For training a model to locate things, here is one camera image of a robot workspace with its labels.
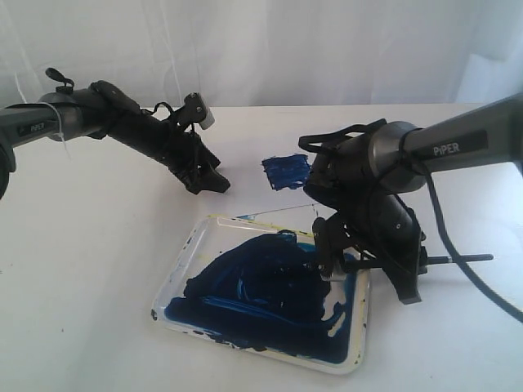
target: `white wall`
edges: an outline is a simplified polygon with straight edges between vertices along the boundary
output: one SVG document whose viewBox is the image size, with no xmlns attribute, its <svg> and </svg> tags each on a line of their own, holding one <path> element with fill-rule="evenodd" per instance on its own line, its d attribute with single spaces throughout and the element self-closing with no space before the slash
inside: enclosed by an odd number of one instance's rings
<svg viewBox="0 0 523 392">
<path fill-rule="evenodd" d="M 142 105 L 487 101 L 521 88 L 519 0 L 0 0 L 0 106 L 105 79 Z"/>
</svg>

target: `robotic arm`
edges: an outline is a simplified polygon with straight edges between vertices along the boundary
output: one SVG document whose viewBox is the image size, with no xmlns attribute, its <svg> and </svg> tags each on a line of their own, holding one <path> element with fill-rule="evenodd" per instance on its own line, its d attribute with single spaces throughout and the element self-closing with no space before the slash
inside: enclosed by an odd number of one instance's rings
<svg viewBox="0 0 523 392">
<path fill-rule="evenodd" d="M 400 301 L 414 303 L 421 300 L 418 275 L 425 274 L 428 265 L 449 259 L 427 255 L 421 246 L 425 234 L 398 194 L 428 182 L 440 236 L 445 246 L 452 245 L 444 224 L 439 223 L 442 215 L 431 173 L 520 162 L 523 93 L 423 129 L 408 122 L 379 120 L 331 134 L 303 136 L 299 146 L 317 153 L 305 192 L 337 211 L 327 220 L 317 218 L 312 228 L 322 275 L 332 279 L 360 269 L 382 268 Z M 343 253 L 347 248 L 358 251 L 359 259 L 348 260 Z M 492 258 L 461 256 L 454 246 L 449 253 L 466 274 L 472 271 L 465 271 L 469 269 L 466 262 Z"/>
<path fill-rule="evenodd" d="M 13 149 L 48 136 L 71 140 L 80 136 L 112 137 L 166 166 L 193 194 L 201 190 L 225 192 L 229 181 L 216 172 L 220 160 L 194 131 L 214 123 L 210 109 L 198 93 L 189 94 L 178 110 L 165 105 L 170 116 L 160 121 L 154 112 L 141 109 L 116 86 L 100 80 L 89 88 L 74 90 L 74 82 L 56 69 L 46 75 L 64 83 L 37 104 L 14 105 L 0 110 L 0 198 L 9 173 L 16 169 Z"/>
</svg>

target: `white table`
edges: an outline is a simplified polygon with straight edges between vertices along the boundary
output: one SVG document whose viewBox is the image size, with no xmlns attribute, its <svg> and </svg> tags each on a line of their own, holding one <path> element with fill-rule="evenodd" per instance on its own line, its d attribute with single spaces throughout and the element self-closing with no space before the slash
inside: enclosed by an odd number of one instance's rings
<svg viewBox="0 0 523 392">
<path fill-rule="evenodd" d="M 0 202 L 0 390 L 519 390 L 523 327 L 453 265 L 420 278 L 403 306 L 372 272 L 364 363 L 329 376 L 171 332 L 150 305 L 194 223 L 311 203 L 270 189 L 260 162 L 298 152 L 300 135 L 385 117 L 424 127 L 474 105 L 214 109 L 202 131 L 222 160 L 225 194 L 185 191 L 162 166 L 114 140 L 40 140 L 16 150 Z M 523 304 L 523 180 L 511 164 L 435 175 L 458 250 Z M 427 190 L 408 194 L 432 255 L 445 254 Z"/>
</svg>

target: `white backdrop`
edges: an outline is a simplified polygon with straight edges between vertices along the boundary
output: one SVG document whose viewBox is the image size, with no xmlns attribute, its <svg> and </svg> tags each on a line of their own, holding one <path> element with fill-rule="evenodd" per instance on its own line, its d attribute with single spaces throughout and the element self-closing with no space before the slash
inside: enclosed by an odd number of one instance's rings
<svg viewBox="0 0 523 392">
<path fill-rule="evenodd" d="M 0 0 L 0 106 L 105 79 L 144 106 L 489 101 L 523 83 L 521 0 Z"/>
</svg>

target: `paint tray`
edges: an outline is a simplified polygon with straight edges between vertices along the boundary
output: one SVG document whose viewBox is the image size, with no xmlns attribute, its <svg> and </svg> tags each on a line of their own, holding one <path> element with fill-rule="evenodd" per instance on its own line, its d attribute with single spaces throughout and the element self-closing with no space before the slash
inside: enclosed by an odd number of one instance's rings
<svg viewBox="0 0 523 392">
<path fill-rule="evenodd" d="M 351 372 L 363 359 L 369 274 L 324 282 L 313 260 L 310 234 L 209 217 L 189 236 L 151 316 L 213 343 Z"/>
</svg>

